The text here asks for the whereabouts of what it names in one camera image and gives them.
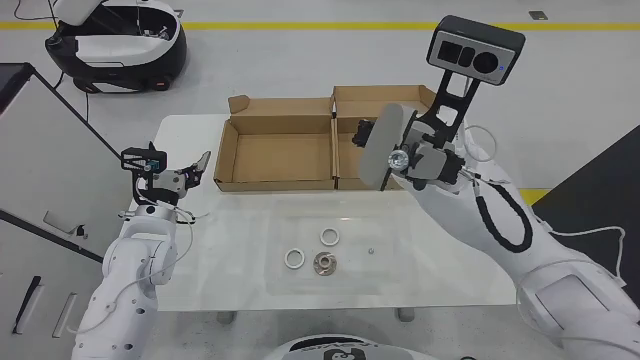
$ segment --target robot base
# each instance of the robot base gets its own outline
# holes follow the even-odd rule
[[[264,360],[354,359],[436,360],[395,346],[380,345],[351,335],[314,335],[287,342]]]
[[[139,6],[98,6],[80,26],[60,23],[45,47],[87,93],[166,91],[187,56],[184,29],[173,9],[149,0]]]

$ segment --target white ring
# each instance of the white ring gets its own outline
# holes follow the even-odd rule
[[[336,240],[335,241],[327,242],[324,239],[324,233],[328,232],[328,231],[333,231],[333,232],[336,233]],[[335,228],[325,228],[325,229],[322,230],[322,232],[320,232],[320,242],[322,242],[322,244],[325,245],[325,246],[335,246],[338,243],[339,240],[340,240],[340,233]]]
[[[300,260],[299,264],[291,264],[289,263],[289,255],[291,253],[299,253],[300,257],[302,257],[302,260]],[[298,268],[302,267],[302,265],[304,264],[304,252],[302,252],[302,250],[298,249],[298,248],[293,248],[291,250],[289,250],[285,255],[284,255],[284,264],[289,267],[292,270],[297,270]]]

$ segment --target wheel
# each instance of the wheel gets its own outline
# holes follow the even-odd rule
[[[96,88],[93,84],[89,82],[82,81],[80,79],[73,79],[73,84],[76,88],[80,89],[82,92],[86,93],[99,93],[100,89]]]
[[[159,75],[157,77],[151,77],[147,81],[147,87],[154,91],[166,91],[171,87],[173,78],[168,75]]]
[[[416,312],[413,307],[402,307],[395,309],[396,318],[401,322],[411,322],[416,318]]]
[[[216,320],[222,325],[229,325],[236,320],[237,311],[220,311],[216,314]]]

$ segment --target transparent tray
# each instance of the transparent tray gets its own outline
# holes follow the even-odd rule
[[[384,196],[276,201],[268,226],[264,269],[267,292],[381,295],[413,290],[416,266],[410,229],[403,222],[402,207]],[[320,233],[328,227],[340,234],[335,246],[327,247],[320,241]],[[304,264],[297,270],[284,264],[285,253],[292,248],[305,255]],[[335,255],[337,267],[332,275],[321,276],[314,271],[313,260],[320,252]]]

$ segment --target black stand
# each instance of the black stand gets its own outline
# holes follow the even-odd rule
[[[434,145],[436,147],[442,147],[445,142],[451,142],[453,138],[455,138],[458,128],[460,127],[465,114],[467,114],[471,100],[473,100],[473,96],[475,96],[478,86],[480,86],[480,80],[473,79],[471,86],[469,86],[469,90],[464,97],[452,95],[447,91],[452,75],[453,71],[446,70],[444,72],[442,81],[440,81],[438,93],[436,94],[436,99],[433,101],[431,108],[417,119],[417,121],[421,121],[433,128],[435,131]],[[438,118],[440,107],[443,106],[457,112],[456,118],[450,126]]]

